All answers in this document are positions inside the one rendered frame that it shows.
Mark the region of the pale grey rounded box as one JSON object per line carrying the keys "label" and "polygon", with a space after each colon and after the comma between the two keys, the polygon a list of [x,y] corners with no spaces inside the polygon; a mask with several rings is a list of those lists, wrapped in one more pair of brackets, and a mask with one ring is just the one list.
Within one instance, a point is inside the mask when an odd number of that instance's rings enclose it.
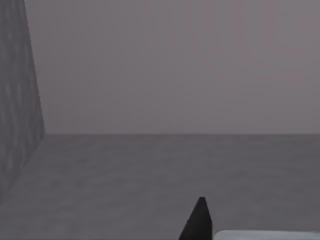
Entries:
{"label": "pale grey rounded box", "polygon": [[280,230],[220,230],[213,240],[320,240],[320,232]]}

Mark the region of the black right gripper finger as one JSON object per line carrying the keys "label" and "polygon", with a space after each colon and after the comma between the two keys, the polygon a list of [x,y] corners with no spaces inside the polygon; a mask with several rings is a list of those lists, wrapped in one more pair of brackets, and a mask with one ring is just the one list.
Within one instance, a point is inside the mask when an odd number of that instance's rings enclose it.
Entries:
{"label": "black right gripper finger", "polygon": [[206,198],[198,198],[178,240],[213,240],[213,221]]}

